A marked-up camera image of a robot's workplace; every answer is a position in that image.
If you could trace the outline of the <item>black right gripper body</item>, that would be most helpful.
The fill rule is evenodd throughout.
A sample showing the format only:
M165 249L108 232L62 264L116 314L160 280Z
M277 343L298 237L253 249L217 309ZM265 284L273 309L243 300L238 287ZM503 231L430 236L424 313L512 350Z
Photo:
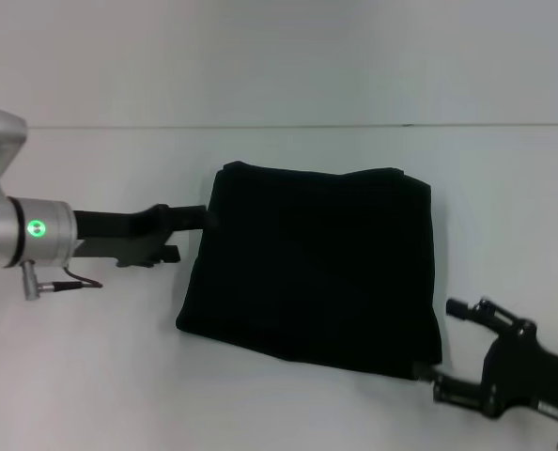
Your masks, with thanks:
M499 418L513 408L558 412L558 355L541 346L531 321L497 333L484 359L482 413Z

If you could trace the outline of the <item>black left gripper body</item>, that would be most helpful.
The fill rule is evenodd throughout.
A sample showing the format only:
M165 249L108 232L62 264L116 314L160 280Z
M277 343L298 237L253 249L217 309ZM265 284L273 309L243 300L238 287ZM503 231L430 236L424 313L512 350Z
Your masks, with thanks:
M170 208L159 204L137 213L77 210L76 258L113 258L119 268L151 268L178 263L177 246L167 241L174 233Z

